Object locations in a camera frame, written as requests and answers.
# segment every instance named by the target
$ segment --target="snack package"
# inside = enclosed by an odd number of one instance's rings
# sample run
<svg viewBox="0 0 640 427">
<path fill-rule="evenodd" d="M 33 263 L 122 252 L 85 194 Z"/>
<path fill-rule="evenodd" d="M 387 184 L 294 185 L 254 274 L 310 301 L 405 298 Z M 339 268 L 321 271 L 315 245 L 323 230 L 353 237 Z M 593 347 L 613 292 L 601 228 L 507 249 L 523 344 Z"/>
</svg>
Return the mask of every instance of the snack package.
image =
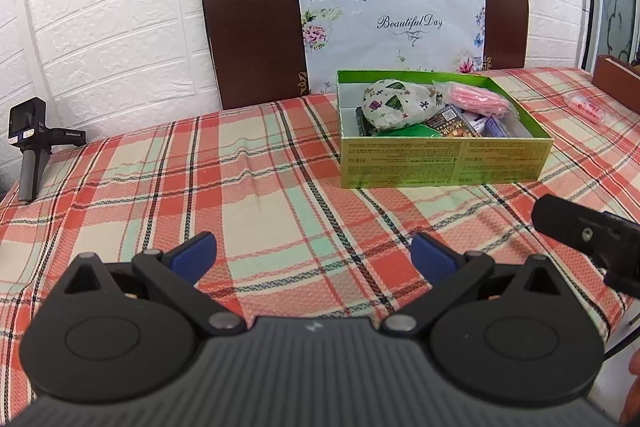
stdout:
<svg viewBox="0 0 640 427">
<path fill-rule="evenodd" d="M 564 101 L 566 105 L 569 106 L 569 109 L 585 117 L 587 120 L 598 125 L 610 125 L 611 117 L 609 113 L 596 103 L 587 100 L 583 95 L 576 93 L 566 94 Z"/>
<path fill-rule="evenodd" d="M 433 86 L 379 80 L 364 90 L 362 112 L 378 131 L 400 129 L 431 118 L 443 107 Z"/>
<path fill-rule="evenodd" d="M 442 93 L 443 102 L 447 105 L 455 105 L 483 116 L 503 118 L 507 112 L 512 112 L 518 117 L 513 103 L 490 89 L 467 86 L 459 82 L 434 82 L 433 86 Z"/>
<path fill-rule="evenodd" d="M 458 108 L 453 106 L 441 109 L 427 120 L 425 124 L 438 131 L 445 138 L 480 136 L 465 120 Z"/>
</svg>

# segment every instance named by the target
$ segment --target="open box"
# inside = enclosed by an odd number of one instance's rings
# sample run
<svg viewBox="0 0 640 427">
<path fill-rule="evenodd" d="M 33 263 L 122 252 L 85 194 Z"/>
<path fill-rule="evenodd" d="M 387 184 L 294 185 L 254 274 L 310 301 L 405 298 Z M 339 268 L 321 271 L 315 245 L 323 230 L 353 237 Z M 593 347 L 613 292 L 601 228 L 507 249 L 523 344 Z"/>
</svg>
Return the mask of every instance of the open box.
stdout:
<svg viewBox="0 0 640 427">
<path fill-rule="evenodd" d="M 415 84 L 455 81 L 511 100 L 531 138 L 360 136 L 355 109 L 364 90 L 385 78 Z M 343 188 L 477 185 L 536 181 L 553 139 L 486 76 L 425 71 L 338 71 Z"/>
</svg>

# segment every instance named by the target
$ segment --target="wooden headboard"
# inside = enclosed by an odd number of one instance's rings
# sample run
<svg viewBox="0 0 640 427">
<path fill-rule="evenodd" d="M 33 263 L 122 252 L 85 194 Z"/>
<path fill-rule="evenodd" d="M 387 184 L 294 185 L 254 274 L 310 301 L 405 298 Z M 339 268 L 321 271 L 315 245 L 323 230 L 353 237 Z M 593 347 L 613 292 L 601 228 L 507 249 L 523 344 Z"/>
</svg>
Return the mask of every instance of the wooden headboard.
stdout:
<svg viewBox="0 0 640 427">
<path fill-rule="evenodd" d="M 222 107 L 308 94 L 298 0 L 202 0 Z M 521 68 L 528 0 L 486 0 L 487 69 Z"/>
</svg>

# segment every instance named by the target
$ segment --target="plaid bedsheet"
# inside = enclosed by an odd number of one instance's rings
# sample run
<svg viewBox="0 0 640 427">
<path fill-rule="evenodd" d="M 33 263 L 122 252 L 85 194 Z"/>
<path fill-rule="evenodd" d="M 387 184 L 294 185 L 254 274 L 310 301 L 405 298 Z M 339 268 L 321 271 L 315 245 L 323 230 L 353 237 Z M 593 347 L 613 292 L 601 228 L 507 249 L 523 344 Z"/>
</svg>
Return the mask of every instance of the plaid bedsheet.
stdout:
<svg viewBox="0 0 640 427">
<path fill-rule="evenodd" d="M 408 245 L 424 230 L 501 263 L 542 252 L 570 280 L 603 337 L 628 299 L 583 255 L 532 231 L 548 192 L 640 221 L 639 117 L 579 70 L 491 71 L 554 136 L 540 181 L 439 188 L 340 188 L 334 95 L 228 110 L 57 153 L 40 197 L 0 204 L 0 421 L 32 398 L 20 337 L 81 251 L 128 261 L 202 230 L 218 240 L 199 288 L 256 315 L 370 315 L 378 321 L 427 291 Z M 607 110 L 607 130 L 568 112 L 579 91 Z"/>
</svg>

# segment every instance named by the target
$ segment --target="blue gripper pad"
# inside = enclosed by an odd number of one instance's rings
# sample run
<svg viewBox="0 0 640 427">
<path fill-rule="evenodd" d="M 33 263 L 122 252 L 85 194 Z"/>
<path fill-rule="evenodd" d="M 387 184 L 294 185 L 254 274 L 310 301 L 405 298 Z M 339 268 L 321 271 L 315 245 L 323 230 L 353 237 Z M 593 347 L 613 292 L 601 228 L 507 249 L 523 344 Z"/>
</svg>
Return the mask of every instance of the blue gripper pad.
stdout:
<svg viewBox="0 0 640 427">
<path fill-rule="evenodd" d="M 465 257 L 427 233 L 418 232 L 411 241 L 411 262 L 435 286 L 465 264 Z"/>
<path fill-rule="evenodd" d="M 181 279 L 195 284 L 216 261 L 216 238 L 200 232 L 162 256 L 162 262 Z"/>
</svg>

